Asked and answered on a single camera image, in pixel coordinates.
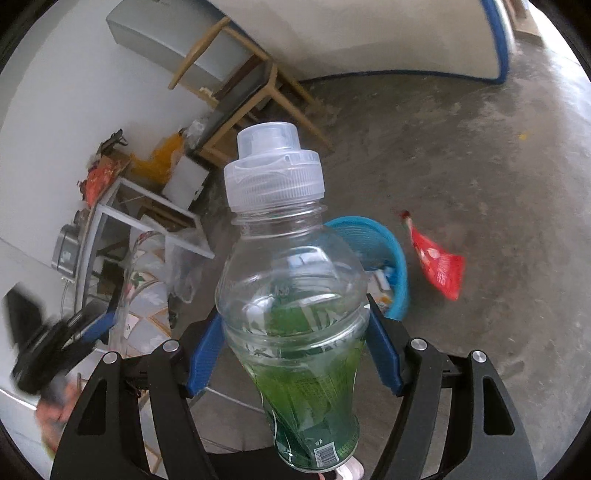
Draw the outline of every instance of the white plastic cap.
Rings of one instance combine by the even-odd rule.
[[[226,165],[226,194],[233,212],[310,202],[324,197],[318,153],[302,150],[295,125],[269,122],[238,134],[238,160]]]

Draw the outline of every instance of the wooden chair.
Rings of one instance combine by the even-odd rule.
[[[232,141],[235,125],[245,127],[244,117],[257,121],[251,110],[266,98],[275,100],[297,122],[320,139],[330,150],[332,143],[326,135],[306,117],[298,107],[291,103],[279,90],[278,82],[289,85],[307,103],[322,108],[318,101],[302,85],[251,40],[229,26],[230,19],[222,18],[191,48],[182,64],[175,72],[168,88],[174,89],[190,66],[207,50],[213,40],[224,31],[252,51],[253,56],[215,93],[203,89],[192,90],[214,108],[206,130],[199,141],[197,153],[216,165],[223,167],[235,160],[228,154],[228,143]]]

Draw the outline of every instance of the red snack wrapper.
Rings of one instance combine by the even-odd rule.
[[[402,219],[408,227],[421,268],[429,282],[441,290],[448,299],[457,300],[464,276],[464,257],[452,255],[430,238],[420,234],[408,212],[402,213]]]

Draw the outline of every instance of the clear plastic bottle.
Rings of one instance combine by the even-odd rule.
[[[242,228],[217,285],[226,340],[261,392],[281,458],[304,472],[346,462],[359,440],[353,384],[369,321],[367,279],[322,223],[322,167],[294,125],[238,135],[224,170]]]

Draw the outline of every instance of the metal screw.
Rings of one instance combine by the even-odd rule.
[[[106,364],[114,364],[117,361],[117,353],[109,352],[103,357],[103,362]]]
[[[162,349],[168,353],[176,352],[178,350],[178,342],[176,340],[169,340],[162,346]]]
[[[483,364],[486,362],[486,353],[481,352],[480,350],[474,350],[472,352],[472,358],[476,360],[479,364]]]
[[[422,338],[413,338],[410,341],[410,346],[413,347],[415,350],[419,350],[422,352],[423,350],[427,349],[427,342]]]

